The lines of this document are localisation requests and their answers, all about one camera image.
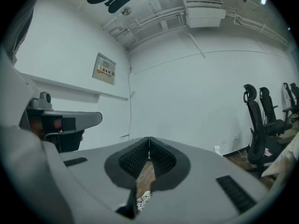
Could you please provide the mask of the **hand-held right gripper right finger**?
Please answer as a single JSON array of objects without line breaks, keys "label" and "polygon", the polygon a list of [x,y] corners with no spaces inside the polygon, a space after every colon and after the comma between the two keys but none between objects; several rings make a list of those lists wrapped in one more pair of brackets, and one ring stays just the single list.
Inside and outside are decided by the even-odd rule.
[{"label": "hand-held right gripper right finger", "polygon": [[151,137],[155,181],[141,224],[250,224],[268,195],[254,176],[214,152]]}]

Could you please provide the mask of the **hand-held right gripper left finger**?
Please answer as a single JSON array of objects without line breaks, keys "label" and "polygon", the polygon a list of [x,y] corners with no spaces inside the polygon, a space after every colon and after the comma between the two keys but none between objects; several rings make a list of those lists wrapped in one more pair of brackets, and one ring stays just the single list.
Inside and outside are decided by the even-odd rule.
[{"label": "hand-held right gripper left finger", "polygon": [[56,224],[150,224],[138,213],[136,179],[149,156],[149,138],[59,153],[43,143],[59,199]]}]

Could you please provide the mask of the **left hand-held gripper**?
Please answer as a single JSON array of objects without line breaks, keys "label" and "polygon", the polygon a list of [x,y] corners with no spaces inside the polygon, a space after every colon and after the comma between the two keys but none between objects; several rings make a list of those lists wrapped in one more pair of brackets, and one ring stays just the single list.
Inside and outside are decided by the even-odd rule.
[{"label": "left hand-held gripper", "polygon": [[45,91],[41,92],[38,98],[29,101],[24,115],[20,125],[28,125],[28,129],[42,141],[54,144],[59,153],[77,151],[83,130],[102,122],[100,112],[53,110],[51,96]]}]

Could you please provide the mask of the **floral black and white cushion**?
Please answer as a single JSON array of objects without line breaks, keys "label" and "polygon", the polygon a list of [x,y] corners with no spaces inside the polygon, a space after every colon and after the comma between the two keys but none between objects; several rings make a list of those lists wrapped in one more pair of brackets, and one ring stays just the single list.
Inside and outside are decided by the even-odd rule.
[{"label": "floral black and white cushion", "polygon": [[144,194],[137,199],[136,201],[136,205],[137,205],[137,212],[140,213],[144,207],[146,206],[146,204],[148,203],[148,201],[151,199],[151,192],[150,191],[146,191],[144,192]]}]

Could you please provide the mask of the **black office chair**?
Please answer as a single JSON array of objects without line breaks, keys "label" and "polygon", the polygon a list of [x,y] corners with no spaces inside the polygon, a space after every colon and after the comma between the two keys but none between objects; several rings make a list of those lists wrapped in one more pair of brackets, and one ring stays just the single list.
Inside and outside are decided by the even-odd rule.
[{"label": "black office chair", "polygon": [[274,109],[276,108],[270,96],[270,92],[266,87],[259,89],[260,101],[263,106],[263,111],[267,119],[264,125],[267,136],[278,136],[284,134],[286,130],[291,129],[292,125],[288,122],[288,113],[293,110],[292,107],[283,110],[285,119],[277,119]]},{"label": "black office chair", "polygon": [[289,101],[283,112],[291,112],[293,115],[297,115],[299,118],[299,87],[295,83],[283,83],[283,87],[286,91],[286,97]]},{"label": "black office chair", "polygon": [[284,109],[285,119],[276,119],[266,124],[263,123],[259,104],[255,101],[257,91],[254,86],[245,84],[243,101],[247,105],[253,128],[251,129],[252,141],[247,148],[247,158],[255,168],[248,169],[250,173],[262,173],[278,158],[287,145],[294,139],[294,135],[281,138],[286,130],[292,126],[288,123],[288,112],[292,109]]}]

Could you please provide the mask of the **grey electrical panel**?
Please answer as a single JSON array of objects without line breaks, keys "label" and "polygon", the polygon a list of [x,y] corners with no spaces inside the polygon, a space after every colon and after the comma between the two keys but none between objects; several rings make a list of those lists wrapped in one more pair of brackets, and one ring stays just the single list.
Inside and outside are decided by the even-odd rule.
[{"label": "grey electrical panel", "polygon": [[92,78],[114,85],[116,63],[108,57],[97,54]]}]

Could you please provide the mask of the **person's white sleeve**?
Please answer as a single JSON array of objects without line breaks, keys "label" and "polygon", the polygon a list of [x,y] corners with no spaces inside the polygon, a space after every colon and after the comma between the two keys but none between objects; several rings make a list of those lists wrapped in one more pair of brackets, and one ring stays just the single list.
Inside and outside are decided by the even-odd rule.
[{"label": "person's white sleeve", "polygon": [[43,221],[74,224],[37,136],[15,126],[0,126],[0,162],[18,196]]}]

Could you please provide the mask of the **person's gray shirt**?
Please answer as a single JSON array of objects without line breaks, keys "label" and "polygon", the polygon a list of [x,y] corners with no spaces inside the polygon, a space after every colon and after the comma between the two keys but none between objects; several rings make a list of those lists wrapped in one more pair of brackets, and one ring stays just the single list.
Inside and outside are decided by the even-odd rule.
[{"label": "person's gray shirt", "polygon": [[23,7],[12,20],[3,39],[3,46],[10,59],[13,59],[26,37],[33,17],[34,7]]}]

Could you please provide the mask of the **white ceiling pipes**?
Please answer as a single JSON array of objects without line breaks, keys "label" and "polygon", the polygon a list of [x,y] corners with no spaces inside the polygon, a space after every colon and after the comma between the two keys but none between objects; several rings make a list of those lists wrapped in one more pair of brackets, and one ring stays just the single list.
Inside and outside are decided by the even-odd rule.
[{"label": "white ceiling pipes", "polygon": [[[287,24],[268,0],[222,0],[226,17],[234,25],[257,31],[287,46],[290,36]],[[183,0],[135,0],[128,16],[121,11],[103,24],[103,29],[130,51],[138,44],[177,29],[188,31]]]}]

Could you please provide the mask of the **white ceiling air conditioner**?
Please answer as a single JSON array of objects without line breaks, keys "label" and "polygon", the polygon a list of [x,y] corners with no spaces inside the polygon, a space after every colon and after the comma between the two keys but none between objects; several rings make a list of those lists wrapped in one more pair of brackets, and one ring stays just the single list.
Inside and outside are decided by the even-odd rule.
[{"label": "white ceiling air conditioner", "polygon": [[183,0],[183,3],[190,28],[219,27],[226,17],[222,0]]}]

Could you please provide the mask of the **white wall ledge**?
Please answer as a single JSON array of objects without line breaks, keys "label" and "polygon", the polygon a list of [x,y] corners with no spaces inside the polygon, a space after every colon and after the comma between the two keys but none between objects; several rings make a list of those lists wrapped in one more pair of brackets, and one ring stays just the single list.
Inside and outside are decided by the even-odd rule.
[{"label": "white wall ledge", "polygon": [[25,73],[21,73],[21,75],[26,79],[32,80],[40,92],[46,91],[50,93],[50,95],[53,98],[88,103],[97,103],[102,97],[112,98],[121,101],[129,100],[128,97],[121,97],[105,92],[90,90],[41,77],[36,77]]}]

